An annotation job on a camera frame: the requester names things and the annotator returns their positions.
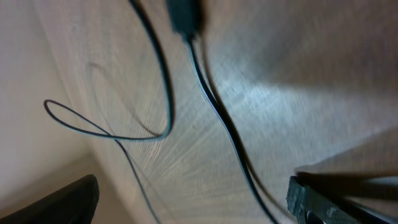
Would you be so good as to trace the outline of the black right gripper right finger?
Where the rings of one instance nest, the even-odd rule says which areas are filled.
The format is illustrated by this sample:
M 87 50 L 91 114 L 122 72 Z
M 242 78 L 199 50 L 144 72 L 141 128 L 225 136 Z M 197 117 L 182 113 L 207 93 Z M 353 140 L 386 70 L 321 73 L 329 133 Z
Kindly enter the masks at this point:
M 347 199 L 397 201 L 397 187 L 366 182 L 372 176 L 294 175 L 286 201 L 299 223 L 397 223 L 397 217 Z

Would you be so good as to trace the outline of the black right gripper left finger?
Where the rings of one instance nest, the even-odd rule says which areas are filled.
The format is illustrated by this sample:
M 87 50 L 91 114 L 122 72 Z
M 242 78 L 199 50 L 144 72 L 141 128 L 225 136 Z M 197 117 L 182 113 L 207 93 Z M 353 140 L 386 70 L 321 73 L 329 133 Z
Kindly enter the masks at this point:
M 97 178 L 89 174 L 1 218 L 1 224 L 90 224 L 99 199 Z

